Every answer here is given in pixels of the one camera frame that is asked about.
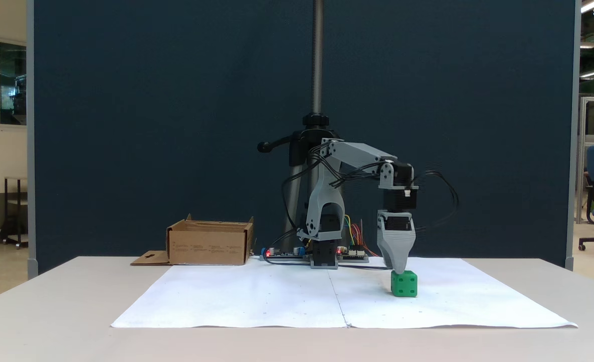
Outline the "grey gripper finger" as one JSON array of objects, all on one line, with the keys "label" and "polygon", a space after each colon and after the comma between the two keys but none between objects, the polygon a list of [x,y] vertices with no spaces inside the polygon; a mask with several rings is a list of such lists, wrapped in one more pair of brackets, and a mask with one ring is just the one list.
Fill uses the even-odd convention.
[{"label": "grey gripper finger", "polygon": [[379,249],[385,266],[395,273],[404,273],[415,242],[416,234],[379,234]]}]

